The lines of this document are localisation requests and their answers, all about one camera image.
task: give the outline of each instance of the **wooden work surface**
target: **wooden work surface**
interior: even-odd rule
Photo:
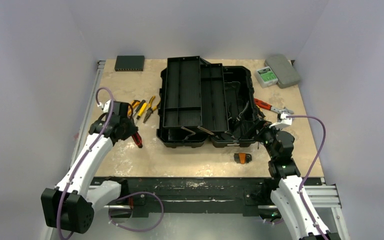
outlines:
[[[222,63],[224,66],[244,66],[252,73],[255,89],[254,97],[275,107],[287,106],[297,115],[305,115],[303,100],[298,86],[280,89],[277,85],[261,88],[254,77],[256,69],[264,66],[264,60],[226,60],[208,59],[210,63]],[[161,71],[166,68],[166,59],[145,60],[142,72],[115,72],[115,59],[108,59],[100,81],[101,87],[111,89],[117,101],[130,103],[133,99],[147,101],[156,95],[154,103],[159,100],[159,89],[162,87]],[[99,94],[99,100],[106,102],[109,96],[105,91]],[[276,122],[276,113],[262,110],[266,119]],[[102,113],[93,108],[91,123]],[[168,148],[157,138],[159,116],[154,112],[144,124],[141,120],[137,126],[142,136],[143,148],[139,149],[133,140],[119,141],[108,153],[100,165],[96,176],[123,177],[270,177],[268,161],[270,157],[266,149],[257,143],[250,147],[239,148],[229,146],[215,148],[208,140],[202,147]],[[307,119],[293,121],[291,127],[285,129],[295,137],[293,158],[301,174],[305,174],[316,155],[316,146]],[[234,153],[250,153],[252,161],[248,164],[234,162]],[[320,162],[317,161],[310,176],[322,177]]]

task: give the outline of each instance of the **open toolbox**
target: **open toolbox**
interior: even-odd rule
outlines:
[[[201,147],[209,137],[217,148],[255,143],[247,136],[259,110],[247,68],[199,56],[168,58],[161,79],[156,135],[166,147]]]

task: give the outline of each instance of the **gray case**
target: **gray case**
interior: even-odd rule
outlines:
[[[283,54],[268,57],[265,64],[276,75],[277,85],[281,89],[296,85],[301,81],[301,76]]]

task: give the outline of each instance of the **small box with green label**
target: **small box with green label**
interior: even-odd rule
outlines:
[[[255,77],[262,88],[267,88],[278,82],[278,78],[269,66],[257,69],[255,71]]]

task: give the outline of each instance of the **orange handle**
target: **orange handle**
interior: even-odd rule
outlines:
[[[261,101],[257,98],[254,98],[254,102],[258,107],[262,109],[270,110],[272,108],[272,105],[268,104],[267,102]]]

